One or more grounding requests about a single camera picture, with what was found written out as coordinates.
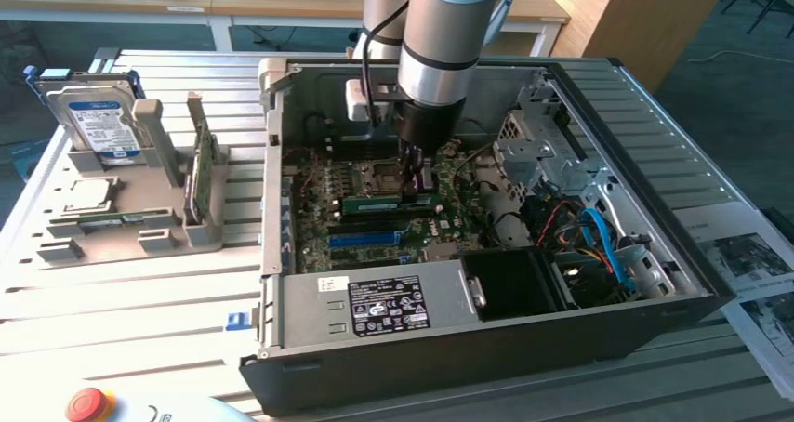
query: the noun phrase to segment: green circuit board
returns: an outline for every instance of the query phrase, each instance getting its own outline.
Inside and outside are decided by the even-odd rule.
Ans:
[[[480,205],[480,194],[475,188],[471,191],[459,188],[463,204],[455,199],[454,172],[468,155],[468,152],[458,151],[456,147],[458,143],[452,142],[439,151],[432,168],[436,182],[432,207],[440,212],[395,222],[400,228],[399,244],[328,247],[328,227],[339,223],[339,214],[335,216],[333,212],[340,210],[340,197],[363,197],[363,185],[356,173],[361,172],[364,165],[396,163],[396,160],[337,162],[327,153],[312,151],[296,163],[284,163],[285,175],[293,175],[295,178],[292,210],[296,273],[427,262],[424,249],[431,245],[438,247],[440,243],[454,243],[459,252],[482,248],[479,230],[486,222],[486,211]],[[471,165],[464,165],[459,177],[472,178],[472,171]],[[344,174],[341,178],[349,180],[340,180],[339,173]]]

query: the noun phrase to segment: red button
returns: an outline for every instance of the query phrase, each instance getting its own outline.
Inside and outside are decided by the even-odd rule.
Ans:
[[[65,418],[72,422],[91,422],[108,406],[108,396],[96,388],[81,390],[65,407]]]

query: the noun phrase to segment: blue label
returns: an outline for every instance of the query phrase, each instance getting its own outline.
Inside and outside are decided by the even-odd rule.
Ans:
[[[140,154],[140,151],[112,151],[99,153],[101,157],[107,157],[109,159],[125,159],[127,157],[135,157],[137,154]]]
[[[121,109],[117,101],[85,101],[69,103],[69,109],[73,111],[93,111],[97,109]]]

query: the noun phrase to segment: gray carpet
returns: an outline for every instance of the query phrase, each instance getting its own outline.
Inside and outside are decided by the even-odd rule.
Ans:
[[[751,200],[776,206],[794,218],[794,121],[790,104],[794,65],[724,56],[718,61],[692,64],[730,49],[794,59],[794,39],[785,39],[791,17],[771,13],[752,35],[744,31],[760,7],[739,0],[726,15],[716,9],[680,56],[679,63],[656,93],[702,148],[711,155]],[[208,28],[203,26],[33,23],[52,66],[84,69],[97,47],[212,50]],[[236,50],[341,52],[349,46],[345,29],[261,30],[272,41],[253,43],[249,30],[232,32]],[[0,164],[8,163],[5,143],[45,138],[55,121],[24,86],[0,85],[0,98],[12,99],[0,112]],[[0,225],[13,206],[23,183],[8,165],[0,169]]]

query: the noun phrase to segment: robotic arm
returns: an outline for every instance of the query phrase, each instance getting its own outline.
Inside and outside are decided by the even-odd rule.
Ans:
[[[511,0],[364,0],[364,31],[353,58],[399,58],[392,126],[399,136],[403,197],[415,195],[415,173],[451,138],[486,41],[499,30]],[[408,2],[407,10],[383,25]],[[372,100],[367,86],[361,92]]]

